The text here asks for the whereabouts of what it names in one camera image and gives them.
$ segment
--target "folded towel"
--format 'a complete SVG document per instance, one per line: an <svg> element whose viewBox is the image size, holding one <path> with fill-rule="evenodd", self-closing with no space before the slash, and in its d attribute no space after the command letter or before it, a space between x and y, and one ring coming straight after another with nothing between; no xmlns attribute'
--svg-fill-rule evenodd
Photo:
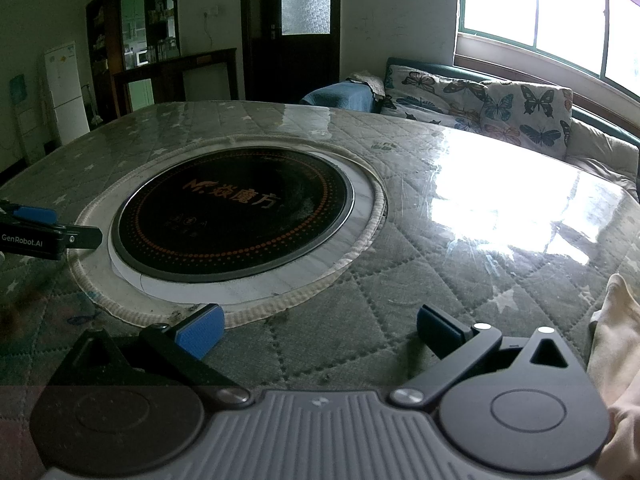
<svg viewBox="0 0 640 480"><path fill-rule="evenodd" d="M640 305L619 274L607 283L587 372L611 421L596 472L605 480L640 480Z"/></svg>
<svg viewBox="0 0 640 480"><path fill-rule="evenodd" d="M367 70L352 73L347 78L347 81L369 85L369 88L371 88L376 101L380 101L380 99L384 99L385 97L385 84L382 82L382 79L377 76L371 75Z"/></svg>

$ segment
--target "window frame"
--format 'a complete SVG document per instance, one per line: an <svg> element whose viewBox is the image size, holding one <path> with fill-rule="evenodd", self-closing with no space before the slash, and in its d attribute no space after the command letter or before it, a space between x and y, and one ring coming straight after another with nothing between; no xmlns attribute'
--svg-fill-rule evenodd
<svg viewBox="0 0 640 480"><path fill-rule="evenodd" d="M578 70L580 72L583 72L585 74L588 74L590 76L593 76L597 79L599 79L600 81L606 83L607 85L611 86L612 88L626 94L628 97L631 97L633 100L635 100L636 102L640 103L640 95L636 94L635 92L631 91L630 89L622 86L619 83L616 83L615 81L609 79L608 77L606 77L606 71L607 71L607 57L609 55L609 0L605 0L605 9L604 9L604 45L603 45L603 49L602 49L602 65L600 66L600 73L596 73L596 72L592 72L591 70L588 70L587 68L581 67L571 61L569 61L568 59L564 59L562 57L556 56L555 54L552 54L550 52L547 52L545 50L542 50L540 48L538 48L536 45L538 43L538 15L540 12L540 0L536 0L536 22L535 22L535 29L534 29L534 36L533 36L533 46L532 45L527 45L524 43L520 43L519 41L514 41L514 40L510 40L508 38L504 38L501 36L496 36L495 34L489 34L488 32L483 32L482 30L475 30L472 28L467 28L465 27L465 8L466 8L466 0L460 0L460 22L458 23L458 31L459 32L464 32L466 34L471 34L474 36L481 36L482 38L489 38L490 40L494 40L494 41L498 41L500 43L506 43L506 44L510 44L513 46L517 46L519 48L523 48L525 50L529 50L530 52L535 52L536 54L540 54L542 56L551 58L555 61L559 61L565 65L570 66L571 68Z"/></svg>

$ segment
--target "quilted tablecloth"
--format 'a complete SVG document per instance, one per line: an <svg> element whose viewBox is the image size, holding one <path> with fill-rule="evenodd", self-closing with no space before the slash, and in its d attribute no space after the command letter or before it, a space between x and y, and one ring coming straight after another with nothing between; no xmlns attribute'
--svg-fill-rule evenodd
<svg viewBox="0 0 640 480"><path fill-rule="evenodd" d="M250 387L399 384L435 357L415 335L423 303L506 335L559 330L585 361L588 321L607 279L640 286L640 205L563 162L434 124L346 110L254 102L155 105L59 148L0 189L74 222L142 164L216 136L334 144L365 159L388 213L372 246L328 289L228 330L205 361ZM65 260L8 254L0 267L0 478L42 464L28 417L83 330L137 332L83 294Z"/></svg>

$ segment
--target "black cooktop surface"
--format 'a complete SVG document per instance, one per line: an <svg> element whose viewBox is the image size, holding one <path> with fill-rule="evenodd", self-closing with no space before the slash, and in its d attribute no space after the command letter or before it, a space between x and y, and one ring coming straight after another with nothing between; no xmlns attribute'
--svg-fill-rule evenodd
<svg viewBox="0 0 640 480"><path fill-rule="evenodd" d="M353 207L334 164L287 148L221 150L153 177L119 209L113 245L142 274L172 282L242 278L326 241Z"/></svg>

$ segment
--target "wooden door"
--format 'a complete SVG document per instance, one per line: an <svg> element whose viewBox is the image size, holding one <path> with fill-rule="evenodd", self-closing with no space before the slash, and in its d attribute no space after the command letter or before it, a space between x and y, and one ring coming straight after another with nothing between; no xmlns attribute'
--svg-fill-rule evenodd
<svg viewBox="0 0 640 480"><path fill-rule="evenodd" d="M335 83L340 0L242 0L245 93L295 104Z"/></svg>

